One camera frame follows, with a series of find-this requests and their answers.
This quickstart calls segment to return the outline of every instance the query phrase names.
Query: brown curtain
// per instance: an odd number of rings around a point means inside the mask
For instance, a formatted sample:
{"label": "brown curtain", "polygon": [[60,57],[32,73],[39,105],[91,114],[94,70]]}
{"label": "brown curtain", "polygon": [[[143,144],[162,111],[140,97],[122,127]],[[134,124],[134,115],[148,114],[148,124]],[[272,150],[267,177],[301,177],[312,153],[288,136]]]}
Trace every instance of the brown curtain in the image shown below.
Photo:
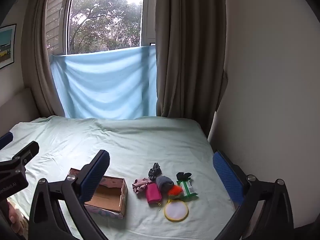
{"label": "brown curtain", "polygon": [[209,135],[225,44],[225,0],[156,0],[158,116],[193,119]]}
{"label": "brown curtain", "polygon": [[23,82],[30,87],[41,116],[65,116],[53,81],[47,52],[45,20],[48,0],[29,0],[22,30]]}

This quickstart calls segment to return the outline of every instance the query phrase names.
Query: bolt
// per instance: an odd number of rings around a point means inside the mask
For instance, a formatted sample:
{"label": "bolt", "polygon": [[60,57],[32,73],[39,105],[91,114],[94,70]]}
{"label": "bolt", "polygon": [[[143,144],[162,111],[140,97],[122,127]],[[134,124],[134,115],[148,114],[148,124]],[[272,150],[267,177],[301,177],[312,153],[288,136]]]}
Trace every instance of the bolt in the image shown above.
{"label": "bolt", "polygon": [[44,184],[44,183],[45,183],[45,179],[40,179],[40,180],[38,181],[38,183],[39,183],[39,184]]}
{"label": "bolt", "polygon": [[76,176],[73,174],[67,176],[67,180],[69,180],[69,181],[73,181],[75,179],[76,179]]}
{"label": "bolt", "polygon": [[256,180],[256,177],[253,176],[253,175],[248,175],[247,178],[248,178],[249,181],[255,181]]}
{"label": "bolt", "polygon": [[281,185],[281,186],[284,185],[284,181],[283,181],[282,179],[278,179],[278,180],[277,180],[277,183],[278,183],[279,185]]}

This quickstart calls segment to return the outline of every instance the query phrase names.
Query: human hand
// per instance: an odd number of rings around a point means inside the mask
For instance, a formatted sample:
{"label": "human hand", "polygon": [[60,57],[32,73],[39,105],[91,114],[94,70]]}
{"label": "human hand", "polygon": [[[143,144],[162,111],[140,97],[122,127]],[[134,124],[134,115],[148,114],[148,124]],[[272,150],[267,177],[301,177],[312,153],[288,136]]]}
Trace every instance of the human hand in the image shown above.
{"label": "human hand", "polygon": [[23,227],[20,221],[19,215],[17,214],[14,207],[8,202],[9,205],[9,219],[12,223],[11,228],[15,233],[18,233],[20,236],[23,235]]}

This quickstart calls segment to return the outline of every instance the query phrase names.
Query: cardboard box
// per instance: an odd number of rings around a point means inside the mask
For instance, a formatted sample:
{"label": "cardboard box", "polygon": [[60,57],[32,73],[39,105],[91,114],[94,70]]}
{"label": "cardboard box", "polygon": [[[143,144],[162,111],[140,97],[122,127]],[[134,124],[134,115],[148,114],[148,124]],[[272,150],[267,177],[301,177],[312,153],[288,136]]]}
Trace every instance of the cardboard box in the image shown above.
{"label": "cardboard box", "polygon": [[[71,168],[69,175],[77,175],[79,170]],[[123,219],[128,188],[124,179],[103,176],[92,199],[84,203],[92,213]]]}

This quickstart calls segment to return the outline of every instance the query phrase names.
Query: crumpled pink fabric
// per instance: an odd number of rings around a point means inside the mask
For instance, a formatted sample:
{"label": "crumpled pink fabric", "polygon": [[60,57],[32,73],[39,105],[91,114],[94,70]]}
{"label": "crumpled pink fabric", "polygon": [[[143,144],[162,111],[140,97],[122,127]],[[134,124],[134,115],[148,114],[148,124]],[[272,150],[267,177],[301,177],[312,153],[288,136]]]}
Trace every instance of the crumpled pink fabric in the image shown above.
{"label": "crumpled pink fabric", "polygon": [[152,181],[147,178],[136,179],[132,184],[133,191],[135,192],[135,194],[138,194],[139,192],[142,192],[146,188],[146,186],[151,182]]}

